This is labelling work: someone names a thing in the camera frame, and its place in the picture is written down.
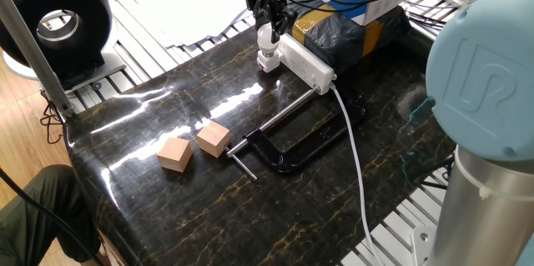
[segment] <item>white cable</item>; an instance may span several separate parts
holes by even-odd
[[[347,110],[345,109],[345,105],[343,104],[343,101],[341,100],[340,93],[337,92],[337,89],[335,88],[335,85],[333,83],[330,85],[330,88],[334,91],[335,96],[337,97],[337,100],[340,102],[341,110],[343,111],[343,115],[345,115],[345,121],[347,122],[347,130],[349,131],[349,137],[350,137],[350,146],[352,146],[352,153],[354,154],[354,160],[356,162],[356,170],[358,171],[358,184],[360,185],[361,222],[363,223],[363,226],[364,226],[365,236],[367,237],[367,242],[369,243],[370,251],[375,256],[376,261],[378,262],[380,266],[384,266],[384,264],[382,263],[382,260],[380,260],[379,255],[376,253],[376,248],[375,248],[375,245],[373,244],[373,239],[370,237],[369,225],[367,224],[367,217],[365,216],[364,180],[361,175],[360,160],[358,159],[358,152],[356,152],[356,144],[354,142],[354,135],[352,134],[352,126],[350,125],[349,114],[347,113]]]

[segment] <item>wooden floor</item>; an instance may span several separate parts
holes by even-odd
[[[39,123],[46,105],[37,81],[11,72],[0,54],[0,167],[21,187],[43,167],[70,165],[63,140],[54,145],[47,143],[47,129]],[[62,133],[60,126],[52,126],[50,131],[53,140]],[[15,193],[0,180],[0,208],[13,197]],[[67,258],[54,240],[41,265],[79,263]]]

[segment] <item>ur logo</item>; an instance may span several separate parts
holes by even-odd
[[[526,69],[489,48],[463,40],[444,93],[445,104],[498,137],[519,102]]]

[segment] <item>black tape wrapped box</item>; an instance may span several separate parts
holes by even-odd
[[[334,10],[322,0],[295,0],[309,7]],[[408,17],[397,7],[362,27],[342,13],[328,13],[288,2],[299,16],[289,33],[340,75],[362,57],[411,29]]]

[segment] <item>yellow tape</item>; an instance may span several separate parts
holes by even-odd
[[[320,7],[320,9],[334,11],[334,8],[328,4],[325,4]],[[299,41],[304,45],[305,34],[311,30],[317,23],[323,21],[325,18],[329,17],[332,13],[321,12],[321,11],[311,11],[305,14],[302,18],[295,21],[293,25],[292,35],[295,40]]]
[[[378,43],[378,38],[380,33],[382,33],[382,28],[384,24],[379,23],[377,20],[372,23],[367,24],[365,27],[365,40],[364,40],[364,51],[361,54],[362,57],[369,54],[375,49],[376,43]]]

